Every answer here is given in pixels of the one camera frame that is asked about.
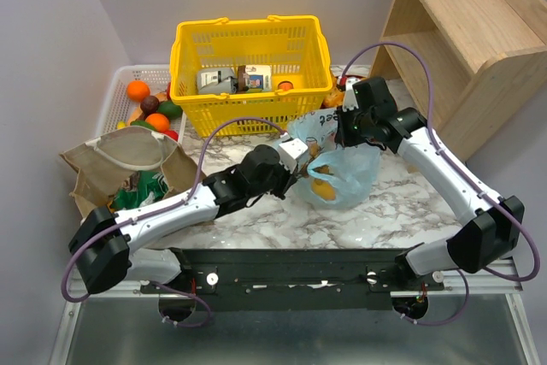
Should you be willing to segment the brown jute tote bag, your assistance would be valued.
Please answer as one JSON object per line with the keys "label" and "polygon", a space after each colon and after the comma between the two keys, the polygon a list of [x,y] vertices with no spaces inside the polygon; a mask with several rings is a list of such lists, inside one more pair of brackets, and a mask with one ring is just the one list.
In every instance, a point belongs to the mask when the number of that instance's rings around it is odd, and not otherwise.
{"label": "brown jute tote bag", "polygon": [[88,140],[60,157],[77,174],[70,196],[83,218],[105,206],[125,179],[137,171],[164,175],[168,197],[189,190],[197,164],[168,135],[129,126]]}

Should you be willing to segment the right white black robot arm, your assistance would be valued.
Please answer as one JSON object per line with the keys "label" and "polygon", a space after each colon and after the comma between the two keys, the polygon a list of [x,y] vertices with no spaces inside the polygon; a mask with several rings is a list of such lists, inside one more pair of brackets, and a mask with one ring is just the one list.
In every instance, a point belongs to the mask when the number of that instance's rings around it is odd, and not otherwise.
{"label": "right white black robot arm", "polygon": [[336,143],[384,145],[420,171],[462,226],[449,238],[418,244],[397,256],[391,271],[398,282],[444,270],[474,274],[517,245],[515,224],[523,218],[522,202],[480,183],[444,145],[433,142],[426,119],[414,108],[398,109],[383,78],[347,82],[336,115]]}

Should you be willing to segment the longan bunch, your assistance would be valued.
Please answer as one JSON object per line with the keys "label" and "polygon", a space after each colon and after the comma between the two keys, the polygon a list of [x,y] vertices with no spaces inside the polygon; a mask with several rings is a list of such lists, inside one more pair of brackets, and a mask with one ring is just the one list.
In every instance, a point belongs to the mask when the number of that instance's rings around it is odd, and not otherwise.
{"label": "longan bunch", "polygon": [[[308,157],[307,157],[307,160],[301,166],[299,174],[298,174],[302,178],[309,177],[309,172],[308,172],[309,164],[313,160],[315,160],[322,151],[322,148],[319,146],[319,144],[315,140],[307,141],[306,145],[308,146]],[[320,174],[331,175],[330,168],[327,165],[316,167],[315,172]]]}

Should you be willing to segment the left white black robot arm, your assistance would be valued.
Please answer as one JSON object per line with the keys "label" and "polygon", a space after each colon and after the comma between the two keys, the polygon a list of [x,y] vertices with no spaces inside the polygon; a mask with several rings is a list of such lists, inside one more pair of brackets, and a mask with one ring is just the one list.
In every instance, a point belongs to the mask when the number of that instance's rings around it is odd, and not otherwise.
{"label": "left white black robot arm", "polygon": [[71,240],[68,267],[78,270],[91,295],[128,277],[168,284],[180,275],[181,263],[171,250],[151,250],[149,244],[249,208],[266,194],[284,198],[308,155],[307,145],[297,138],[275,147],[260,144],[241,163],[209,175],[179,195],[116,213],[98,207]]}

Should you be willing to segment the blue cartoon plastic bag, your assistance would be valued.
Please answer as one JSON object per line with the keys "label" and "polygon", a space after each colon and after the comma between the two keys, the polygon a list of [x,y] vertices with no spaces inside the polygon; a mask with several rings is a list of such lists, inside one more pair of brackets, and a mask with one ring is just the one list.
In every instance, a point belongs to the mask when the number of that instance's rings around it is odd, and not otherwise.
{"label": "blue cartoon plastic bag", "polygon": [[[304,143],[315,140],[322,148],[319,156],[309,164],[309,177],[299,180],[291,189],[298,198],[317,209],[352,209],[364,202],[379,169],[380,149],[367,144],[343,148],[334,141],[337,125],[335,109],[311,111],[287,125],[293,138]],[[323,165],[330,168],[331,175],[314,171]],[[326,202],[313,193],[311,183],[314,178],[332,185],[336,192],[334,201]]]}

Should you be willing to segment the green snack bag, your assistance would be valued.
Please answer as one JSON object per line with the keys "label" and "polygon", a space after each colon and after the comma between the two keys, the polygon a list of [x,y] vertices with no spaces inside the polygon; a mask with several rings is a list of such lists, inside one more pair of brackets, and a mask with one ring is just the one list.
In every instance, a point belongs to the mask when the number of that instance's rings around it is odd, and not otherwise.
{"label": "green snack bag", "polygon": [[120,211],[144,207],[161,201],[167,193],[168,185],[162,173],[137,171],[124,180],[109,208]]}

